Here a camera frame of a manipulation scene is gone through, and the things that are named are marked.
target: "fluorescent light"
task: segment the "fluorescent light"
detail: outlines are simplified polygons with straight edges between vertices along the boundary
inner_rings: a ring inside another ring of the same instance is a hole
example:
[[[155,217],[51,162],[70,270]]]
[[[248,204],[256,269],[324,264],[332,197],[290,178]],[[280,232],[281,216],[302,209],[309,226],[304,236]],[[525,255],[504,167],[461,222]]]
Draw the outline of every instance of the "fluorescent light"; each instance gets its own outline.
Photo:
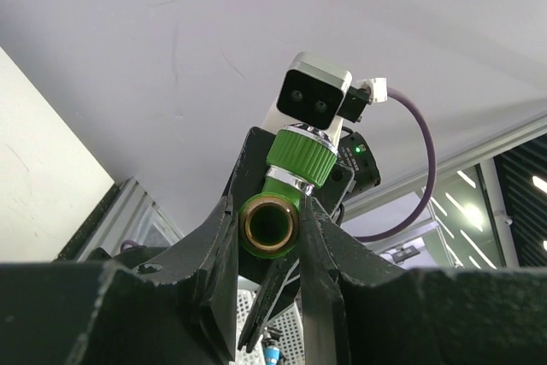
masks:
[[[533,184],[541,191],[547,192],[547,181],[540,179],[537,175],[532,177]]]
[[[482,269],[478,262],[475,261],[475,259],[472,256],[469,256],[469,261],[478,269]]]
[[[466,208],[463,208],[461,204],[459,204],[448,192],[444,194],[451,203],[454,204],[454,206],[460,210],[460,212],[465,215],[465,217],[469,220],[471,224],[475,228],[477,228],[479,231],[483,232],[483,228],[480,225],[482,222],[482,213],[480,210],[475,207],[474,205],[469,205]]]
[[[431,202],[437,206],[438,210],[443,213],[445,217],[448,217],[448,213],[446,212],[446,210],[441,207],[441,204],[439,204],[434,197],[431,197]]]
[[[482,259],[485,260],[485,262],[488,265],[490,265],[494,269],[497,269],[497,267],[493,264],[493,262],[490,261],[490,259],[485,255],[485,253],[480,250],[477,244],[463,230],[460,230],[460,233],[462,233],[462,236],[471,244],[473,248],[475,248],[475,251],[477,251],[479,255],[482,256]]]
[[[460,171],[458,171],[458,175],[459,175],[460,177],[462,177],[463,180],[464,180],[466,183],[468,183],[470,186],[472,186],[473,188],[477,188],[477,185],[475,184],[475,182],[474,182],[473,180],[471,180],[471,178],[470,178],[467,174],[463,173],[463,172],[460,170]]]
[[[452,250],[448,244],[445,244],[445,246],[446,246],[446,250],[454,257],[454,261],[456,262],[456,264],[464,267],[462,260],[458,258],[454,250]]]
[[[448,233],[448,235],[450,235],[452,239],[454,239],[454,234],[452,233],[452,231],[449,230],[448,227],[441,220],[437,219],[437,222],[442,228],[444,228],[444,230]]]

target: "brown rim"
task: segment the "brown rim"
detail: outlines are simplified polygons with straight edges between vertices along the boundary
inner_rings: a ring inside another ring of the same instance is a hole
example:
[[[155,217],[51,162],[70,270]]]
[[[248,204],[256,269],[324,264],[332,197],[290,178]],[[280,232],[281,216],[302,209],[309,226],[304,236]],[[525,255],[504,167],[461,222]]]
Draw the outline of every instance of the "brown rim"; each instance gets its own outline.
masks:
[[[253,216],[256,211],[265,207],[275,207],[282,211],[286,218],[286,234],[276,244],[264,244],[256,239],[250,228]],[[296,207],[276,196],[260,196],[251,200],[241,216],[240,231],[243,234],[244,241],[247,245],[261,252],[262,254],[278,254],[291,247],[297,237],[298,232],[298,216]]]

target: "metal band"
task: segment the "metal band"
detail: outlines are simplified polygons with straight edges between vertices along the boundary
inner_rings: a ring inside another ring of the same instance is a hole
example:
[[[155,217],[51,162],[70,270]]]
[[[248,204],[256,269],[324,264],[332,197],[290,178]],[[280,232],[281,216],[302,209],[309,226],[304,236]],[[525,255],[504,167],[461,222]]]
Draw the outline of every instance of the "metal band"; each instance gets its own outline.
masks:
[[[266,172],[266,177],[270,177],[274,180],[285,183],[292,188],[296,188],[300,192],[304,193],[306,196],[311,196],[311,193],[314,190],[314,185],[310,184],[308,181],[304,180],[297,175],[284,170],[283,168],[270,166]]]
[[[304,123],[293,124],[290,126],[283,127],[283,130],[288,132],[295,132],[304,137],[311,138],[317,143],[321,144],[323,147],[328,148],[335,156],[338,155],[338,149],[332,143],[331,138],[325,132],[321,131],[319,128],[308,126]]]

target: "slatted ceiling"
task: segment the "slatted ceiling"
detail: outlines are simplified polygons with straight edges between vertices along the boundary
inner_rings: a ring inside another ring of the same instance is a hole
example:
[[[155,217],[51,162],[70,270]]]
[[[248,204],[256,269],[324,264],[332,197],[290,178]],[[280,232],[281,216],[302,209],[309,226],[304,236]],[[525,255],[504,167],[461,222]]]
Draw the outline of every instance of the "slatted ceiling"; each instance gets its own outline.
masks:
[[[495,158],[497,175],[519,263],[523,267],[547,266],[547,193],[532,182],[547,181],[547,134]]]

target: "white connector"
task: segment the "white connector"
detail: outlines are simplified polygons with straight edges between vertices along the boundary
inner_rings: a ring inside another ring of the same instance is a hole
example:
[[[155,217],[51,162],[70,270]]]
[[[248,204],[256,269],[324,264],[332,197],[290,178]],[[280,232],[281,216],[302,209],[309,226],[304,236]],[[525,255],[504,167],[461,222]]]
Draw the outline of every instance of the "white connector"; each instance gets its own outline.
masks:
[[[387,79],[385,77],[359,80],[356,83],[358,89],[364,85],[370,88],[370,103],[383,103],[387,101]]]

